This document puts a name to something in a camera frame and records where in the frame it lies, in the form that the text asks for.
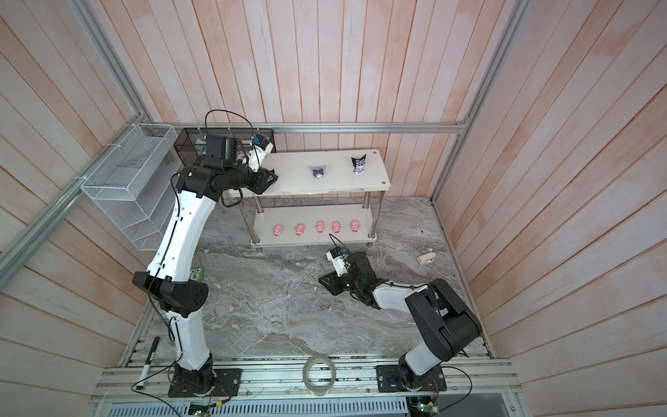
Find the black purple figure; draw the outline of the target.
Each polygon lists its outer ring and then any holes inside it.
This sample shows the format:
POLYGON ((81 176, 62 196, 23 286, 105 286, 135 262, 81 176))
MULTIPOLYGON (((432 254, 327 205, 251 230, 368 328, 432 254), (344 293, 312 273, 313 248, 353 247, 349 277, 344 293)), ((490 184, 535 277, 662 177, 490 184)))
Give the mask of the black purple figure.
POLYGON ((354 174, 360 175, 365 172, 367 156, 363 155, 361 157, 352 157, 351 162, 353 165, 354 174))

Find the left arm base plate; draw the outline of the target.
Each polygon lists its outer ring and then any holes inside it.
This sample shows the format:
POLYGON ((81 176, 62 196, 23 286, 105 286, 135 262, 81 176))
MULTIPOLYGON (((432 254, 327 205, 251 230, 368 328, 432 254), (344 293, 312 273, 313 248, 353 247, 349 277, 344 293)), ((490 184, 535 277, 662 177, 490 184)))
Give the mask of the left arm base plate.
POLYGON ((237 396, 241 382, 240 368, 206 368, 190 371, 179 367, 168 390, 169 398, 237 396))

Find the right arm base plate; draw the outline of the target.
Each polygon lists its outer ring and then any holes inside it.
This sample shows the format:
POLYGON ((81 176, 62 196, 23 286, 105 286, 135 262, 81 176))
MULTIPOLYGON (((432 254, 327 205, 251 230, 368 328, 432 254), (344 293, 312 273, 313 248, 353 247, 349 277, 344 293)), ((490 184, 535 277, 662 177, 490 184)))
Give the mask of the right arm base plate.
POLYGON ((414 391, 446 391, 446 380, 440 366, 424 375, 415 375, 406 365, 379 365, 375 367, 377 386, 381 393, 414 391))

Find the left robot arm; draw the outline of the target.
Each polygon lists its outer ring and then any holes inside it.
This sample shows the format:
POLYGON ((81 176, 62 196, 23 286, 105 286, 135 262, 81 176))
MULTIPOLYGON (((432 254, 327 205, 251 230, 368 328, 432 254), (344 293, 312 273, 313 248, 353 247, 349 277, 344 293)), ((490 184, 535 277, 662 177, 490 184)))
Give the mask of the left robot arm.
POLYGON ((234 137, 209 136, 204 154, 170 179, 175 208, 165 236, 147 270, 133 276, 132 283, 166 314, 176 348, 173 381, 187 394, 212 394, 216 382, 203 330, 208 285, 190 276, 197 243, 226 191, 261 195, 277 182, 276 173, 262 167, 272 150, 272 142, 260 134, 250 150, 234 137))

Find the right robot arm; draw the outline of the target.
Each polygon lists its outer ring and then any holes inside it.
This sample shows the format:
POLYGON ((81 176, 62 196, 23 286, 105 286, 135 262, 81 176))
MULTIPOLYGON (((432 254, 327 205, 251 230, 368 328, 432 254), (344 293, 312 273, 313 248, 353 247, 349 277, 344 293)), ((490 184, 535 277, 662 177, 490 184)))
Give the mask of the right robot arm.
POLYGON ((364 252, 333 248, 327 259, 335 271, 318 281, 329 293, 348 292, 373 309, 408 313, 420 331, 420 342, 397 365, 376 367, 380 392, 445 390, 441 363, 462 353, 482 335, 479 319, 454 289, 442 279, 419 285, 380 279, 364 252))

